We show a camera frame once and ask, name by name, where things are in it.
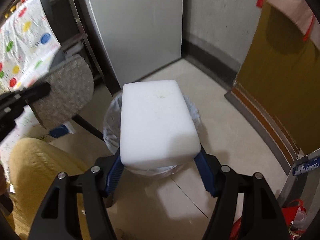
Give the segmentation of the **grey scouring pad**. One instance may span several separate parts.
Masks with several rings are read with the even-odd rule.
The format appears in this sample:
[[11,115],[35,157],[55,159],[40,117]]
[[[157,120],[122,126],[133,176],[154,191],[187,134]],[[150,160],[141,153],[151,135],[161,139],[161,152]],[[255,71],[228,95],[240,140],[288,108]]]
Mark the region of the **grey scouring pad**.
[[39,123],[48,130],[71,120],[93,98],[94,79],[87,62],[78,54],[53,67],[35,85],[48,83],[48,95],[31,104]]

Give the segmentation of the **white foam block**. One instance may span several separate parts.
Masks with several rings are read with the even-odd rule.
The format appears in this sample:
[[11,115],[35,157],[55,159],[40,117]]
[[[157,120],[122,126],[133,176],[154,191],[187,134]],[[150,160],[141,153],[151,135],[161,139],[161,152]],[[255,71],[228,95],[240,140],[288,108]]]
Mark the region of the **white foam block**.
[[120,157],[126,168],[146,171],[181,165],[200,150],[196,127],[175,80],[123,86]]

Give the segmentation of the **trash bin with plastic liner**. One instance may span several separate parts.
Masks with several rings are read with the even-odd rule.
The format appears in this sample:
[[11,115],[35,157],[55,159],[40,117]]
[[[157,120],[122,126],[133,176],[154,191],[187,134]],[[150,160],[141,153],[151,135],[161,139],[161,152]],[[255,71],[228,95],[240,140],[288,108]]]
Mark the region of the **trash bin with plastic liner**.
[[[188,107],[188,111],[193,120],[197,133],[200,134],[202,122],[200,118],[200,113],[197,107],[187,96],[183,96],[185,103]],[[105,117],[103,124],[103,140],[112,154],[116,154],[118,148],[120,147],[120,121],[121,121],[121,105],[122,105],[122,92],[116,94],[116,96],[111,101]],[[174,165],[168,167],[156,168],[153,170],[134,170],[127,168],[133,174],[141,177],[150,179],[162,179],[166,178],[172,174],[177,173],[184,167],[182,165]]]

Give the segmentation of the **red plastic bag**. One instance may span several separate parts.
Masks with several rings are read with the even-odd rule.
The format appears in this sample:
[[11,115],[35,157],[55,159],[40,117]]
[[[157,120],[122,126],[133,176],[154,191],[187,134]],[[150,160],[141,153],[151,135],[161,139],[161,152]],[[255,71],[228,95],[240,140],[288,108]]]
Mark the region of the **red plastic bag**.
[[283,207],[282,213],[285,218],[286,226],[288,227],[290,233],[290,239],[296,239],[301,236],[305,230],[301,230],[299,227],[294,225],[295,223],[300,223],[306,218],[306,208],[303,206],[303,201],[301,199],[295,199],[289,202],[287,207]]

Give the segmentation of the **polka dot plastic cover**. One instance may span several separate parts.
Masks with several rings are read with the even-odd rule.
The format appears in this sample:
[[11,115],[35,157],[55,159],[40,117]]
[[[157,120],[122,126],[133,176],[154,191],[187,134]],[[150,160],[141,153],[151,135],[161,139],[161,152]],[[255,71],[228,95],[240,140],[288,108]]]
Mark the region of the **polka dot plastic cover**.
[[1,94],[46,75],[60,48],[41,0],[24,2],[1,26]]

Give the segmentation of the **yellow cushion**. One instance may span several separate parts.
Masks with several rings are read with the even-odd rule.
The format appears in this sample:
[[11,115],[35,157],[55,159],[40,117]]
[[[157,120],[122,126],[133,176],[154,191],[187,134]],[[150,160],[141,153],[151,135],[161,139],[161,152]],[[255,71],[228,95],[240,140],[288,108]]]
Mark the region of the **yellow cushion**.
[[28,238],[37,210],[58,173],[73,176],[87,169],[81,160],[42,140],[23,138],[16,142],[9,158],[15,194],[8,221],[21,239]]

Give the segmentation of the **blue white tube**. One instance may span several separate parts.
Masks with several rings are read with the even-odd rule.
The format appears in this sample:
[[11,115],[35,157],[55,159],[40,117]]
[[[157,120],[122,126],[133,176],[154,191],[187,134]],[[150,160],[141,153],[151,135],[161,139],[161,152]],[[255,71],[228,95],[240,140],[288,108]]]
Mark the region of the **blue white tube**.
[[293,168],[293,176],[298,176],[304,173],[308,173],[312,170],[318,169],[320,166],[320,156],[314,157],[307,162],[304,162]]

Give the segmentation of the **brown wooden door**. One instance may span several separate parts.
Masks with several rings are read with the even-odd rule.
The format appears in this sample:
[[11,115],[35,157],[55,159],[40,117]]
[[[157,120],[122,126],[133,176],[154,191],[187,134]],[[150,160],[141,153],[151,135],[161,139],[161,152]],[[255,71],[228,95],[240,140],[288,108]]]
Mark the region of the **brown wooden door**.
[[319,148],[319,6],[258,0],[259,23],[226,99],[270,148],[285,173]]

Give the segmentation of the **grey refrigerator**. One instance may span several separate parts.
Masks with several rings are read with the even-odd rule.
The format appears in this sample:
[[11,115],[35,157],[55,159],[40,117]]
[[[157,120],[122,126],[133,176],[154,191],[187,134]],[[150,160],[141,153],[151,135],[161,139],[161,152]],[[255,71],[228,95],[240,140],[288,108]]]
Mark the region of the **grey refrigerator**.
[[183,0],[84,0],[120,86],[181,57]]

